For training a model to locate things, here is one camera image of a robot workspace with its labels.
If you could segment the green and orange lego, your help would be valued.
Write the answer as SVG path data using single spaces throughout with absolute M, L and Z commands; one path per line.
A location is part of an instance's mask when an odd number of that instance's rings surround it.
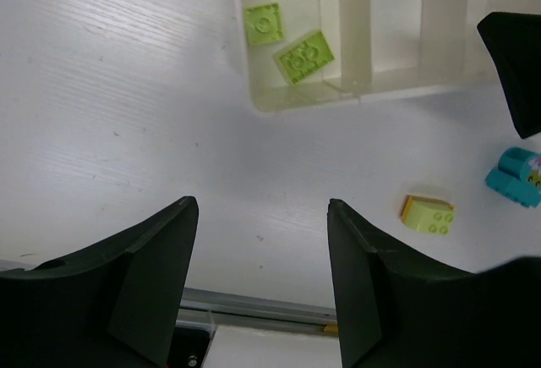
M 400 219 L 418 233 L 447 235 L 455 219 L 455 208 L 444 200 L 408 195 Z

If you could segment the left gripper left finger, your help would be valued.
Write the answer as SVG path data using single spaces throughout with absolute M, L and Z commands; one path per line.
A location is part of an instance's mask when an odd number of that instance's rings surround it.
M 2 272 L 2 366 L 165 366 L 198 218 L 194 207 L 170 207 L 34 269 Z

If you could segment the green square lego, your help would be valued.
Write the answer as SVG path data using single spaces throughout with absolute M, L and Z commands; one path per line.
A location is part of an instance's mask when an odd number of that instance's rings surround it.
M 244 8 L 243 23 L 250 47 L 282 41 L 285 38 L 279 3 Z

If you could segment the large teal printed lego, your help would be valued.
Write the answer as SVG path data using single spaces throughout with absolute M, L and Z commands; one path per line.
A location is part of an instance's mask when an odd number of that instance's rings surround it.
M 512 147 L 485 178 L 493 191 L 526 208 L 540 204 L 540 155 Z

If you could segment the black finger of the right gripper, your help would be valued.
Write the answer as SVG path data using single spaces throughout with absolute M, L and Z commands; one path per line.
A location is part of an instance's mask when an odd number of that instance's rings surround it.
M 540 16 L 492 12 L 477 25 L 518 135 L 540 133 Z

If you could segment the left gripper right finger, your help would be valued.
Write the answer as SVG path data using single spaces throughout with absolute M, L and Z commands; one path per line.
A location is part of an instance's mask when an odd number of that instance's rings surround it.
M 327 231 L 344 366 L 539 366 L 539 258 L 464 272 L 353 210 Z

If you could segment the teal lego plate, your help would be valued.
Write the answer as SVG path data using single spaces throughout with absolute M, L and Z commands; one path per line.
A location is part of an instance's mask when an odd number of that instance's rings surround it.
M 335 56 L 324 33 L 312 30 L 276 52 L 273 59 L 284 80 L 295 86 L 334 62 Z

